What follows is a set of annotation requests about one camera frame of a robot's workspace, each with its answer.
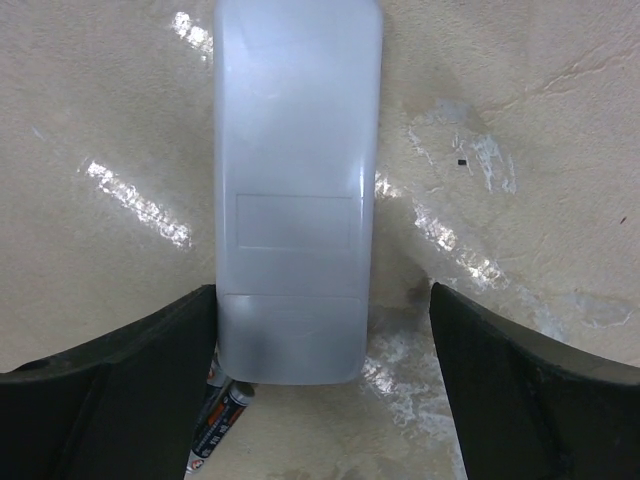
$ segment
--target concrete floor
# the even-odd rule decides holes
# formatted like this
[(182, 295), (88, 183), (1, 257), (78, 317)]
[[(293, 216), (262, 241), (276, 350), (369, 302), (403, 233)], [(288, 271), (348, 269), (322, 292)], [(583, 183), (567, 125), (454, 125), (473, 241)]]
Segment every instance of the concrete floor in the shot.
[[(4, 371), (215, 281), (213, 3), (0, 2)], [(382, 6), (363, 375), (261, 386), (202, 479), (465, 478), (433, 280), (640, 366), (640, 5)]]

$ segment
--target black object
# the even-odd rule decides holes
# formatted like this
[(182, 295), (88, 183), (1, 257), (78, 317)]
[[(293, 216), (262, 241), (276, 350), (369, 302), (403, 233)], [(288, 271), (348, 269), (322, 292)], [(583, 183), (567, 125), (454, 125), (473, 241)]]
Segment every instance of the black object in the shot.
[(181, 480), (215, 341), (206, 286), (0, 375), (0, 477)]
[(469, 480), (640, 479), (640, 369), (437, 283), (429, 313)]

